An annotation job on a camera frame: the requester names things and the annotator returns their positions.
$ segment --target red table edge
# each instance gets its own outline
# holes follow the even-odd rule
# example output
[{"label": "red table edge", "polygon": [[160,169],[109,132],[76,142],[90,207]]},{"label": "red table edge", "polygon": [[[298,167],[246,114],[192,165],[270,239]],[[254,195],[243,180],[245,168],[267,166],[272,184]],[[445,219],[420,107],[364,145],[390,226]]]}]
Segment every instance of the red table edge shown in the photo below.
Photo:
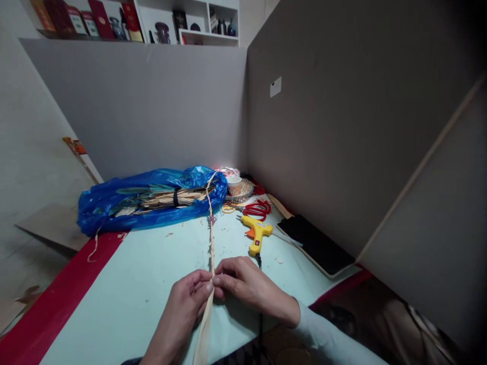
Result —
[{"label": "red table edge", "polygon": [[[91,257],[96,260],[94,263],[87,262],[87,259],[94,250],[95,241],[88,241],[0,342],[2,364],[38,365],[42,361],[86,292],[122,243],[124,236],[120,232],[99,236],[98,249]],[[371,277],[370,272],[362,269],[331,288],[310,307],[313,309],[345,291],[352,290]]]}]

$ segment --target left hand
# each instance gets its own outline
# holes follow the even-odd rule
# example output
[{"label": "left hand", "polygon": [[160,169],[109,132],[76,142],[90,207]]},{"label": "left hand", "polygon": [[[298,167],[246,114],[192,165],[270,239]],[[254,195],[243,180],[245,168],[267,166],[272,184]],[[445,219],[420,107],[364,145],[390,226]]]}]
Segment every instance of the left hand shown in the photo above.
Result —
[{"label": "left hand", "polygon": [[[181,360],[188,337],[196,321],[203,316],[213,290],[211,279],[211,272],[196,270],[174,283],[140,365],[162,365]],[[223,299],[221,288],[215,288],[215,297]]]}]

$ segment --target hand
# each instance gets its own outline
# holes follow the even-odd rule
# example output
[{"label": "hand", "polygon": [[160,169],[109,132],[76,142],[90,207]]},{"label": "hand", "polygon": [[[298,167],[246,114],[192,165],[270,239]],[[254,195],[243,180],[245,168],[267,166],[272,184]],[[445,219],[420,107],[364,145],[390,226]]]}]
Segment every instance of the hand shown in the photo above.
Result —
[{"label": "hand", "polygon": [[[196,270],[174,283],[141,365],[178,362],[197,320],[203,316],[213,285],[209,271]],[[215,289],[215,297],[223,291]]]},{"label": "hand", "polygon": [[215,270],[215,287],[228,290],[250,307],[295,328],[301,320],[299,304],[272,282],[250,257],[223,259]]}]

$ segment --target paper cup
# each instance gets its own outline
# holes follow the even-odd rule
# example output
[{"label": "paper cup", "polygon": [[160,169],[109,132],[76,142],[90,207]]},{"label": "paper cup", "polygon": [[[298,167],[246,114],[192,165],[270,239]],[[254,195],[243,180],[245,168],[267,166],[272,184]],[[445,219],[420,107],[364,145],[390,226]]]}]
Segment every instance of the paper cup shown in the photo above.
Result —
[{"label": "paper cup", "polygon": [[238,196],[242,190],[242,178],[239,176],[227,177],[228,193],[231,196]]}]

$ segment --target white shelf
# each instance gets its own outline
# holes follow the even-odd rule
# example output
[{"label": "white shelf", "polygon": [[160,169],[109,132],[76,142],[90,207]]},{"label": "white shelf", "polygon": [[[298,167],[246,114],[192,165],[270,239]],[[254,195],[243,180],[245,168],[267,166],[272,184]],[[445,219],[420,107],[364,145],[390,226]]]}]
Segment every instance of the white shelf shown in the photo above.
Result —
[{"label": "white shelf", "polygon": [[179,34],[184,37],[186,45],[238,47],[238,37],[185,29],[180,29]]},{"label": "white shelf", "polygon": [[[165,23],[169,28],[169,39],[171,44],[177,44],[179,29],[175,29],[172,10],[183,10],[186,13],[188,29],[183,29],[186,34],[186,44],[203,43],[206,46],[231,46],[238,47],[239,43],[239,0],[133,0],[136,5],[138,18],[141,23],[141,30],[144,34],[144,41],[150,42],[149,31],[158,43],[155,23]],[[217,19],[225,19],[226,26],[233,19],[237,28],[236,37],[212,34],[210,29],[210,7],[216,9]],[[198,24],[201,32],[191,31],[191,24]]]}]

